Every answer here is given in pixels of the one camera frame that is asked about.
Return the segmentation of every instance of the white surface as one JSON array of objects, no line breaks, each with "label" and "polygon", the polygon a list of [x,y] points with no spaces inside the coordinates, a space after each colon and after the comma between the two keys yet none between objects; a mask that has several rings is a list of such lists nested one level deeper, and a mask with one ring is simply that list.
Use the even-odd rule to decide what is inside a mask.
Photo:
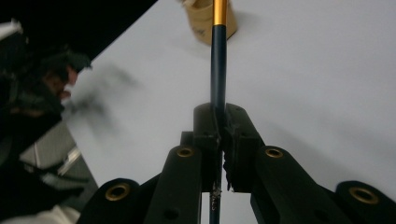
[{"label": "white surface", "polygon": [[[233,0],[233,9],[227,102],[320,185],[356,179],[396,200],[396,2]],[[144,183],[209,101],[210,47],[180,4],[162,0],[92,65],[73,89],[70,131],[99,185]],[[222,199],[221,223],[256,222],[247,195]]]}]

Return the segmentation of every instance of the brass insert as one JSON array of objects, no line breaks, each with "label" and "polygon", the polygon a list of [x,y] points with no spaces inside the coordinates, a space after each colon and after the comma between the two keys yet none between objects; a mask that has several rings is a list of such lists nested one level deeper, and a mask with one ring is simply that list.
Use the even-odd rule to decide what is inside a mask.
[{"label": "brass insert", "polygon": [[349,193],[361,203],[377,204],[379,203],[378,197],[368,189],[352,187]]},{"label": "brass insert", "polygon": [[192,151],[192,149],[188,147],[183,147],[177,151],[177,155],[179,157],[190,157],[192,156],[192,154],[194,154],[194,151]]},{"label": "brass insert", "polygon": [[213,25],[227,25],[227,0],[213,1]]},{"label": "brass insert", "polygon": [[106,191],[106,199],[116,202],[125,198],[130,191],[131,187],[127,183],[119,183]]},{"label": "brass insert", "polygon": [[265,154],[267,154],[267,156],[269,156],[269,157],[276,158],[276,159],[283,157],[283,152],[281,152],[279,149],[276,149],[276,148],[265,149]]}]

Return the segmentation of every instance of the blurred object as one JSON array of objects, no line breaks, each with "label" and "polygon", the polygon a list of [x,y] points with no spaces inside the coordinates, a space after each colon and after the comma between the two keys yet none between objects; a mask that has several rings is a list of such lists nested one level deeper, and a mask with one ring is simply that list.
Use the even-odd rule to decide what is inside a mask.
[{"label": "blurred object", "polygon": [[[210,45],[212,43],[213,0],[184,0],[189,24],[194,35],[200,41]],[[230,2],[227,6],[227,38],[237,29],[233,8]]]},{"label": "blurred object", "polygon": [[82,209],[97,190],[92,174],[64,122],[27,148],[20,160],[27,172],[39,176],[45,184],[57,190],[85,189],[69,200],[77,210]]},{"label": "blurred object", "polygon": [[0,75],[24,58],[25,44],[20,23],[11,21],[0,24]]},{"label": "blurred object", "polygon": [[19,23],[0,26],[0,81],[2,116],[21,113],[39,117],[61,113],[61,100],[69,96],[64,88],[75,84],[78,73],[91,68],[90,58],[69,47],[49,47],[30,52]]},{"label": "blurred object", "polygon": [[51,210],[35,216],[14,217],[1,224],[74,224],[79,212],[70,207],[55,205]]}]

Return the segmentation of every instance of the black mechanical part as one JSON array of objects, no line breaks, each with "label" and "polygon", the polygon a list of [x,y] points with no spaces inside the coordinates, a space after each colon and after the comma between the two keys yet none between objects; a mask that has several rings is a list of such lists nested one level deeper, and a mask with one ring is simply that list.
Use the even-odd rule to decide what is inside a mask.
[{"label": "black mechanical part", "polygon": [[201,162],[195,147],[180,146],[169,152],[145,224],[200,223]]},{"label": "black mechanical part", "polygon": [[224,148],[224,170],[228,189],[251,192],[256,178],[254,159],[264,142],[251,122],[247,111],[237,105],[226,106],[228,145]]},{"label": "black mechanical part", "polygon": [[359,181],[342,182],[335,196],[339,207],[354,223],[396,223],[396,203],[372,186]]},{"label": "black mechanical part", "polygon": [[352,223],[286,150],[262,147],[256,171],[279,213],[279,223]]},{"label": "black mechanical part", "polygon": [[134,223],[139,185],[129,179],[114,179],[105,183],[83,209],[78,224]]},{"label": "black mechanical part", "polygon": [[193,145],[202,152],[202,192],[210,192],[216,179],[219,130],[210,104],[194,108]]}]

